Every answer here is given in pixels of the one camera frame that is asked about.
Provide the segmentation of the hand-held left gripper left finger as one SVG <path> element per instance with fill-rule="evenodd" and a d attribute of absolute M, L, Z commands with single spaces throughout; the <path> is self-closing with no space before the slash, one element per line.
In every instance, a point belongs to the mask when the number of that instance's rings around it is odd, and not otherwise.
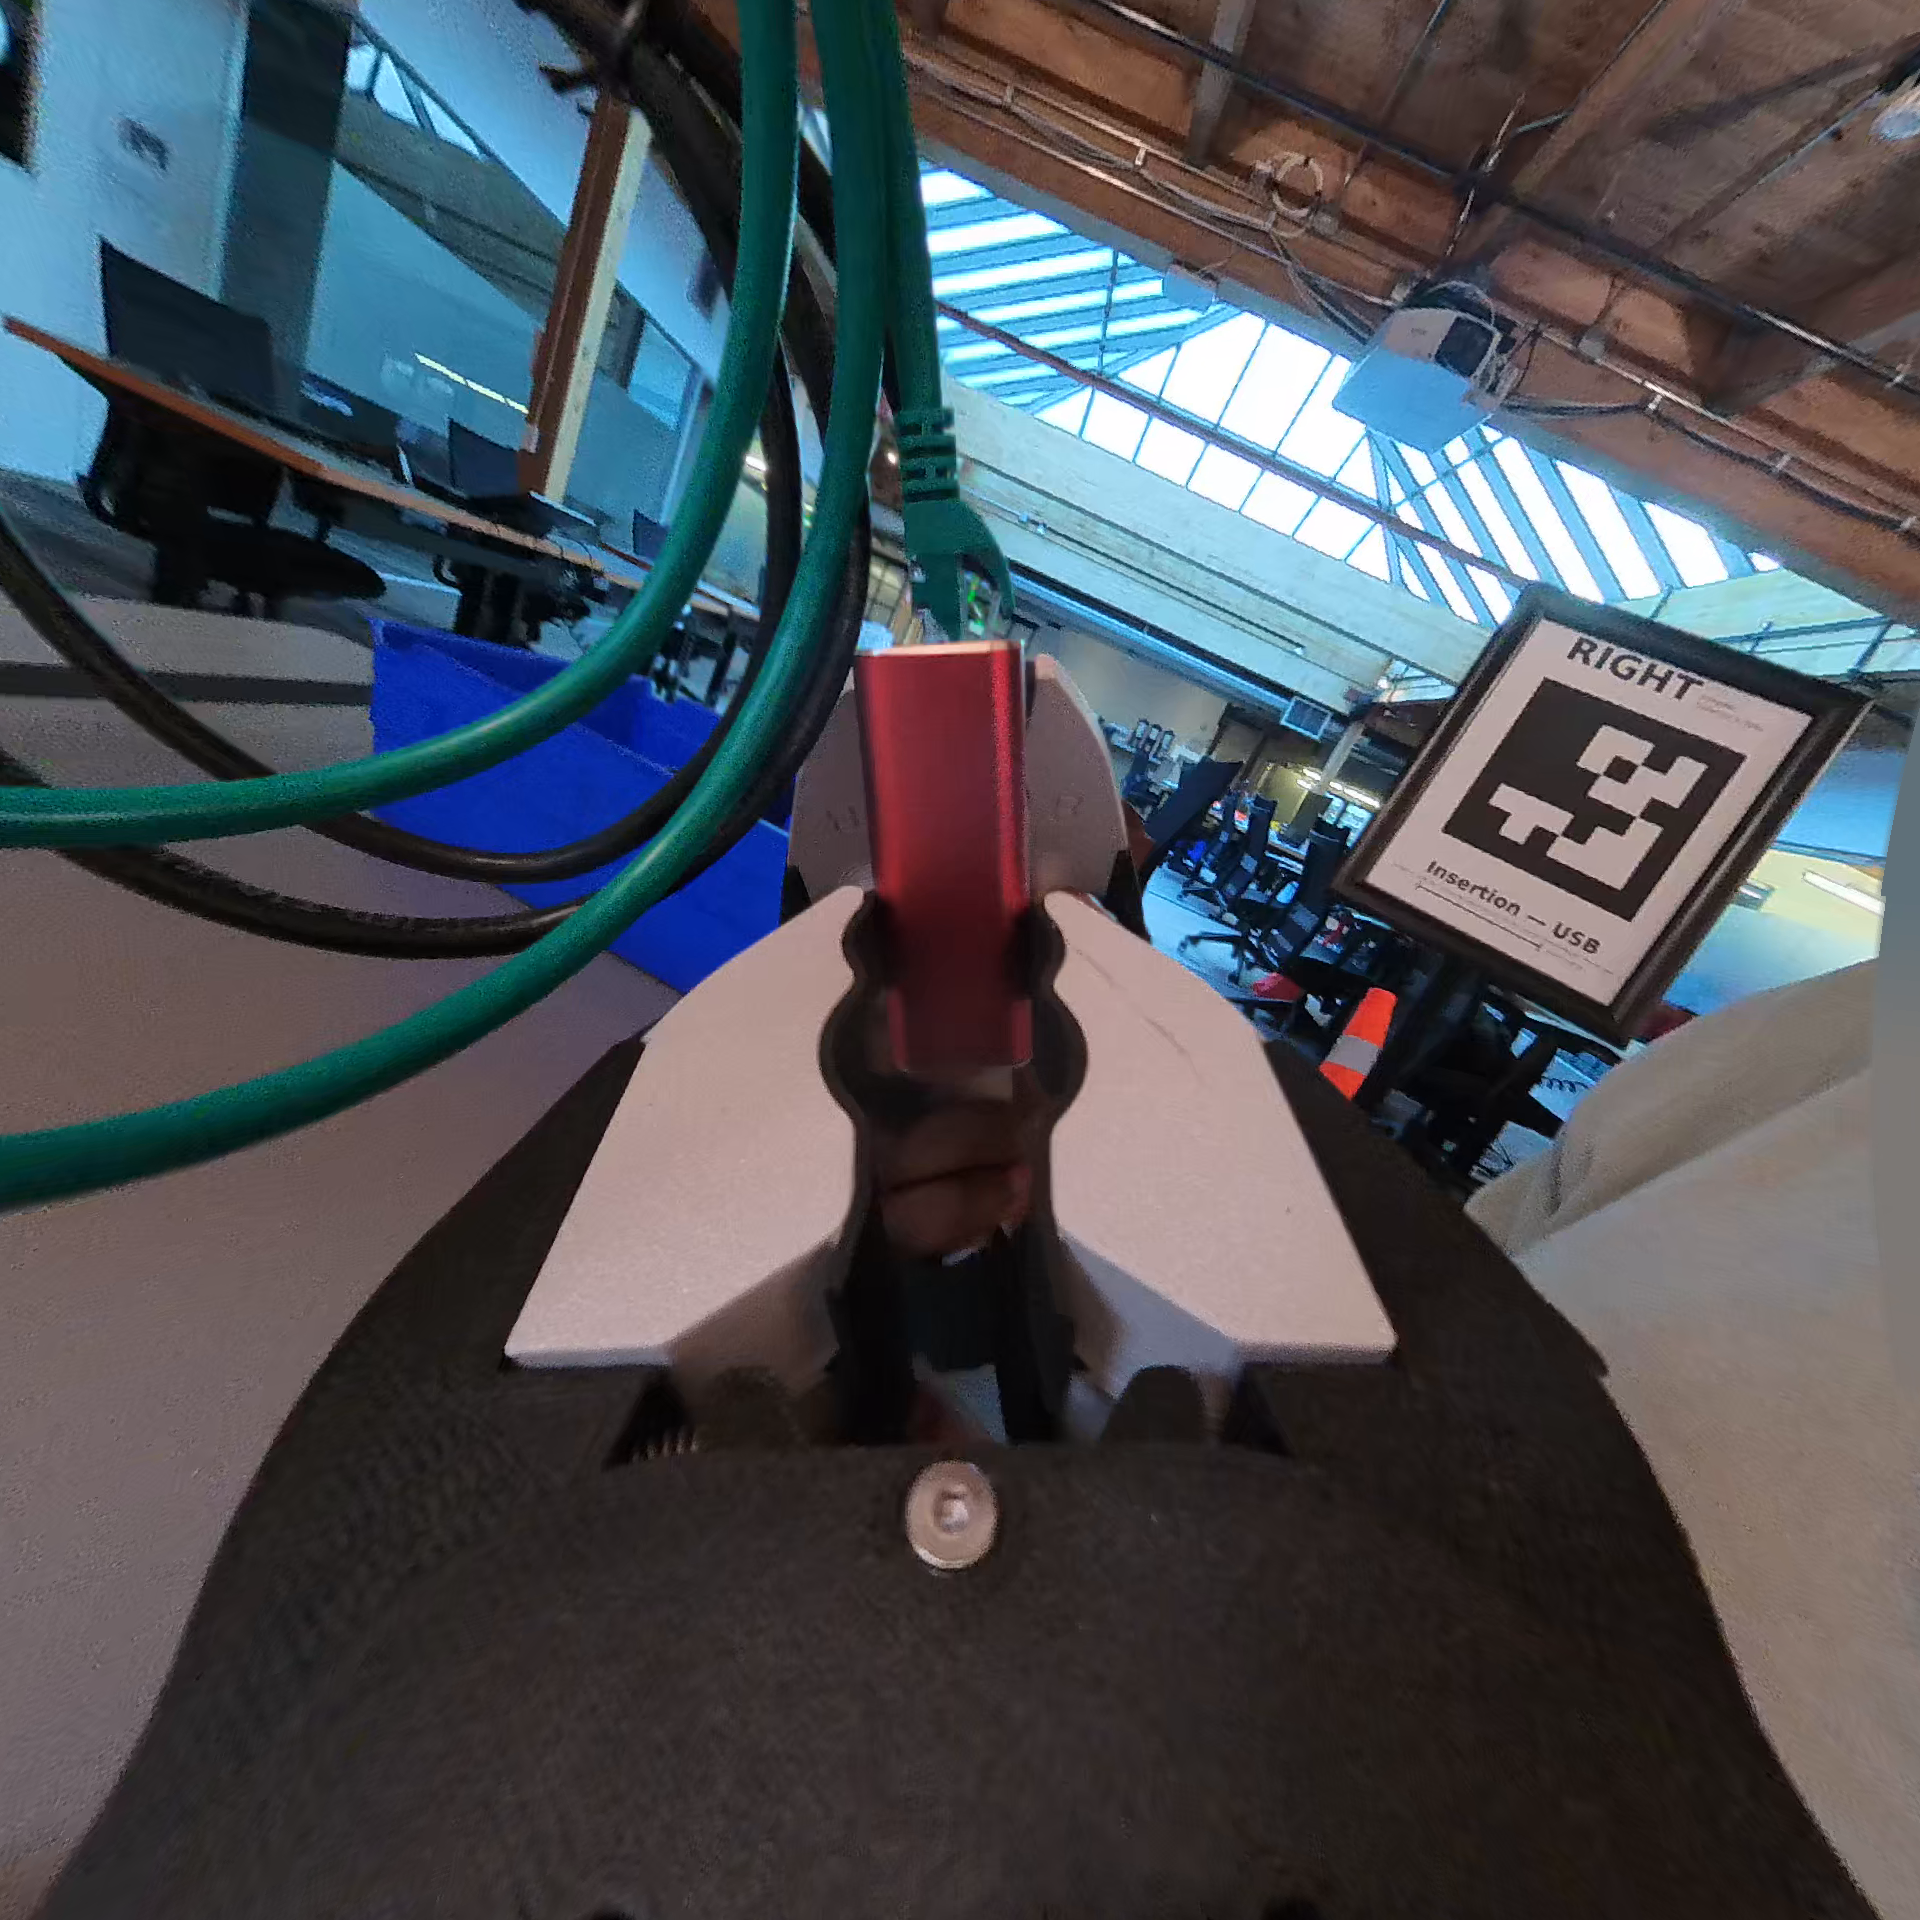
<path fill-rule="evenodd" d="M 856 986 L 859 906 L 843 882 L 649 1027 L 505 1338 L 514 1364 L 656 1364 L 687 1391 L 734 1371 L 786 1391 L 826 1375 L 856 1124 L 823 1037 Z"/>

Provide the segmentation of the person's beige clothing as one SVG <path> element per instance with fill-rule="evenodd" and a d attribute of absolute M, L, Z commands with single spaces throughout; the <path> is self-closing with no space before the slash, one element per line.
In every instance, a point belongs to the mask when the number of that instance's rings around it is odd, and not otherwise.
<path fill-rule="evenodd" d="M 1767 1740 L 1920 1908 L 1916 1375 L 1871 1194 L 1873 963 L 1615 1064 L 1469 1217 L 1595 1345 Z"/>

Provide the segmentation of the person's right hand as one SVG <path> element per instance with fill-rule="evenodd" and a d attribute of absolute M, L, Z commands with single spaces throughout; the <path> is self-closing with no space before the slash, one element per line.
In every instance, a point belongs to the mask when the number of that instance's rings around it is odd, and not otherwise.
<path fill-rule="evenodd" d="M 949 1103 L 877 1139 L 877 1213 L 893 1255 L 960 1260 L 1030 1217 L 1030 1126 L 1013 1103 Z"/>

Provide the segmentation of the white ceiling projector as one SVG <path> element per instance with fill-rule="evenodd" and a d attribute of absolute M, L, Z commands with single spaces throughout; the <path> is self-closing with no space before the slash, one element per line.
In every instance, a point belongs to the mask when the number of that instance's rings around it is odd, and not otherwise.
<path fill-rule="evenodd" d="M 1331 391 L 1331 413 L 1416 454 L 1443 454 L 1517 388 L 1519 324 L 1469 278 L 1420 284 Z"/>

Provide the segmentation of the blue plastic bin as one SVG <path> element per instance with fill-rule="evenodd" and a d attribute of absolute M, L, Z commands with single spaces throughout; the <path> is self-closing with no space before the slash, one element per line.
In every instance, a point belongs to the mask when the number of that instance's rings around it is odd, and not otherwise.
<path fill-rule="evenodd" d="M 377 754 L 469 726 L 544 683 L 560 660 L 508 645 L 372 622 L 371 741 Z M 714 731 L 699 697 L 663 697 L 634 680 L 560 736 L 469 782 L 377 811 L 380 824 L 469 851 L 555 851 L 614 827 L 656 795 Z M 782 927 L 786 816 L 771 806 L 729 857 L 630 927 L 614 955 L 669 989 L 699 986 Z"/>

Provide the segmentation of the orange traffic cone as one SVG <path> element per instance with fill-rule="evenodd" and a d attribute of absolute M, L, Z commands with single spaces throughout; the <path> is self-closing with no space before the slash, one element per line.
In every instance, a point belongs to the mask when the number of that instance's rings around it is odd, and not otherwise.
<path fill-rule="evenodd" d="M 1347 1103 L 1360 1096 L 1365 1077 L 1376 1070 L 1383 1050 L 1391 1042 L 1399 1017 L 1399 993 L 1386 986 L 1370 986 L 1335 1042 L 1318 1061 L 1318 1077 Z"/>

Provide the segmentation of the wooden top office desk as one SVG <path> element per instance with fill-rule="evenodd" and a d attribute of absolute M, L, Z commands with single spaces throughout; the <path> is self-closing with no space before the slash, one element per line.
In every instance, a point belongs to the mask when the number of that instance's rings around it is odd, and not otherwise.
<path fill-rule="evenodd" d="M 451 628 L 535 645 L 546 622 L 615 607 L 653 562 L 585 525 L 518 525 L 505 506 L 428 494 L 402 476 L 398 420 L 348 402 L 347 441 L 321 425 L 301 376 L 281 363 L 284 414 L 257 420 L 180 391 L 46 324 L 4 315 L 31 368 L 78 376 L 108 406 L 78 471 L 87 515 L 148 551 L 148 602 L 200 607 L 225 589 L 232 611 L 372 606 L 388 576 L 354 544 L 402 547 L 456 595 Z"/>

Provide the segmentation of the row of black office chairs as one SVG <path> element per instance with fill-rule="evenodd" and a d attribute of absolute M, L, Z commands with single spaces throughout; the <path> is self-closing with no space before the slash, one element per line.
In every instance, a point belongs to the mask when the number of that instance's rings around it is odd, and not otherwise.
<path fill-rule="evenodd" d="M 1238 795 L 1227 774 L 1223 759 L 1184 774 L 1166 796 L 1190 816 L 1181 839 L 1165 811 L 1144 824 L 1149 938 L 1306 1070 L 1370 986 L 1395 989 L 1399 1017 L 1357 1107 L 1457 1198 L 1558 1139 L 1624 1050 L 1339 900 L 1331 879 L 1354 833 L 1276 833 L 1276 801 Z"/>

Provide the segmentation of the framed marker sign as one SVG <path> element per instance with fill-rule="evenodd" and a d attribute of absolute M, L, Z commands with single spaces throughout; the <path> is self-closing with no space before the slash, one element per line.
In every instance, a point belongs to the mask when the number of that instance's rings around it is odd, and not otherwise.
<path fill-rule="evenodd" d="M 1433 955 L 1357 1107 L 1483 989 L 1519 1031 L 1634 1042 L 1873 697 L 1558 589 L 1526 589 L 1335 873 Z"/>

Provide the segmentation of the red ethernet splitter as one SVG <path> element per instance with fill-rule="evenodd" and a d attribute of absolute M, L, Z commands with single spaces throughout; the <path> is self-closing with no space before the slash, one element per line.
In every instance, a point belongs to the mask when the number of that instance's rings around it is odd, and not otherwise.
<path fill-rule="evenodd" d="M 897 1064 L 1019 1070 L 1030 1051 L 1023 657 L 1001 638 L 863 653 L 856 716 Z"/>

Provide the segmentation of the wooden post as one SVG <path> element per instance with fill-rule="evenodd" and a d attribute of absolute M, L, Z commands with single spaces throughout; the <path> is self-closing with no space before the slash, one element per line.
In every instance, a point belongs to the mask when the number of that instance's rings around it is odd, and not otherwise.
<path fill-rule="evenodd" d="M 589 420 L 593 379 L 626 258 L 649 125 L 614 92 L 589 117 L 589 153 L 555 269 L 555 290 L 532 363 L 532 402 L 518 447 L 518 485 L 561 502 Z"/>

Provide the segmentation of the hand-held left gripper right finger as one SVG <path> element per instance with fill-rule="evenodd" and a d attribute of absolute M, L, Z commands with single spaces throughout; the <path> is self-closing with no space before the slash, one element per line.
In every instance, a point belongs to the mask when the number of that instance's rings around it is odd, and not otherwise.
<path fill-rule="evenodd" d="M 1050 1135 L 1074 1354 L 1097 1392 L 1174 1364 L 1376 1364 L 1399 1338 L 1259 1031 L 1095 900 L 1046 900 L 1087 1050 Z"/>

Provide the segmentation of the black computer monitor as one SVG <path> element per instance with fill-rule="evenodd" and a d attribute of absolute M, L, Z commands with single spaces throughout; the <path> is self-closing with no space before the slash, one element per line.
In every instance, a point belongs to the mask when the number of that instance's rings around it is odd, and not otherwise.
<path fill-rule="evenodd" d="M 108 352 L 223 406 L 281 420 L 276 335 L 189 284 L 99 244 Z"/>

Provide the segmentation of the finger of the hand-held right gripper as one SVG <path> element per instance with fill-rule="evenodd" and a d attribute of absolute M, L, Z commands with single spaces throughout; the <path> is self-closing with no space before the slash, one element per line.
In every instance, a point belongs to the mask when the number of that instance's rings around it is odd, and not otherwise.
<path fill-rule="evenodd" d="M 873 879 L 863 731 L 826 723 L 793 782 L 786 906 L 808 909 L 847 882 L 873 891 Z"/>
<path fill-rule="evenodd" d="M 1051 653 L 1027 660 L 1023 811 L 1030 897 L 1106 897 L 1126 860 L 1110 741 Z"/>

